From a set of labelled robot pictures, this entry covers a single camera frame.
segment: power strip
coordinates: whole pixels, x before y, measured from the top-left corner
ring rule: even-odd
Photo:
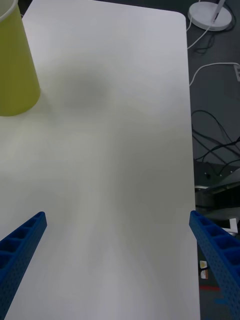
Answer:
[[[237,81],[240,82],[240,65],[234,65],[234,70],[236,72]]]

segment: white lamp base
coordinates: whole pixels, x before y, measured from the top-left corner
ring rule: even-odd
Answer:
[[[211,2],[197,2],[191,5],[188,10],[188,18],[195,26],[207,30],[213,24],[213,16],[217,8],[216,3]],[[226,29],[232,21],[230,12],[221,8],[214,24],[209,29],[210,31],[221,31]]]

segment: yellow cup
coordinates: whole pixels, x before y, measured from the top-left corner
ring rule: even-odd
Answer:
[[[0,116],[32,108],[40,87],[18,0],[0,0]]]

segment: table surface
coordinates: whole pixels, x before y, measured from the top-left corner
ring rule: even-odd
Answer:
[[[199,319],[186,22],[175,12],[33,0],[41,86],[0,118],[0,234],[48,227],[7,319]]]

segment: blue plastic beam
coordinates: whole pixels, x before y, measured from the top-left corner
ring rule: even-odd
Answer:
[[[240,320],[240,241],[196,211],[189,225],[222,290],[232,319]]]
[[[39,212],[0,241],[0,320],[9,310],[46,227],[45,213]]]

